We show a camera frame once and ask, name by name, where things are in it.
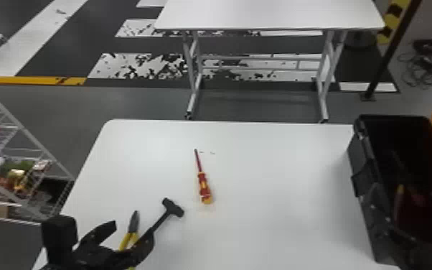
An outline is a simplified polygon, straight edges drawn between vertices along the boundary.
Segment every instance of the pliers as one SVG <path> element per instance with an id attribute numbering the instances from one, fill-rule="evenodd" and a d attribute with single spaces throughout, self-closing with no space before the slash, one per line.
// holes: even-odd
<path id="1" fill-rule="evenodd" d="M 137 240 L 139 240 L 139 212 L 134 211 L 134 213 L 131 216 L 131 221 L 129 222 L 129 228 L 127 230 L 126 236 L 124 236 L 124 239 L 121 242 L 121 245 L 119 246 L 119 251 L 125 250 L 127 247 L 132 247 Z"/>

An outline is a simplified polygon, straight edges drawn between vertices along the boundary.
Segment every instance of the tabletop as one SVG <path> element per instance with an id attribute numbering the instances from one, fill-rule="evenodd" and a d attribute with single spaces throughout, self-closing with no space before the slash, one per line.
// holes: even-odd
<path id="1" fill-rule="evenodd" d="M 168 0 L 162 30 L 382 29 L 371 0 Z"/>
<path id="2" fill-rule="evenodd" d="M 109 220 L 117 248 L 134 210 L 143 233 L 172 199 L 140 270 L 396 269 L 373 261 L 350 182 L 348 125 L 109 121 L 65 215 L 79 237 Z M 194 149 L 214 202 L 199 200 Z M 41 252 L 34 269 L 45 263 Z"/>

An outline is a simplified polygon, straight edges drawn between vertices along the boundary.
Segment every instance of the hammer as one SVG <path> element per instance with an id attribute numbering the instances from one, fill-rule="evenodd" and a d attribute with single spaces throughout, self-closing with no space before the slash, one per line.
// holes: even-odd
<path id="1" fill-rule="evenodd" d="M 180 208 L 178 205 L 176 205 L 173 201 L 171 201 L 168 198 L 164 198 L 162 200 L 162 205 L 164 205 L 164 207 L 166 208 L 166 212 L 164 212 L 164 214 L 156 221 L 156 223 L 154 225 L 152 225 L 152 227 L 150 227 L 145 233 L 144 235 L 139 239 L 139 241 L 137 241 L 137 243 L 135 244 L 135 246 L 138 245 L 138 243 L 143 243 L 148 241 L 148 239 L 150 237 L 152 237 L 152 235 L 154 234 L 154 232 L 157 230 L 157 228 L 159 228 L 159 226 L 170 216 L 170 215 L 175 215 L 178 218 L 181 218 L 184 215 L 184 210 L 182 208 Z"/>

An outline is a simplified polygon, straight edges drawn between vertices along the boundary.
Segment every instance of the red screwdriver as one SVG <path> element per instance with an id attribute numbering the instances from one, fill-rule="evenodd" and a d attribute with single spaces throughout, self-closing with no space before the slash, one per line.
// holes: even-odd
<path id="1" fill-rule="evenodd" d="M 197 150 L 194 150 L 194 155 L 196 155 L 196 164 L 197 164 L 197 178 L 199 178 L 199 194 L 201 195 L 202 203 L 209 205 L 212 203 L 211 190 L 210 186 L 207 185 L 207 179 L 205 172 L 202 171 L 201 161 L 199 160 L 199 155 Z"/>

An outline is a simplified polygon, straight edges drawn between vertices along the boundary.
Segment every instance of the screwdriver handle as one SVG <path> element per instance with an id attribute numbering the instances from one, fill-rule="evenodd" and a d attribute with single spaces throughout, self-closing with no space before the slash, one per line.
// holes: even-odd
<path id="1" fill-rule="evenodd" d="M 204 172 L 199 172 L 197 178 L 199 178 L 199 195 L 201 195 L 201 201 L 209 205 L 212 203 L 212 196 L 210 186 L 207 184 L 206 174 Z"/>

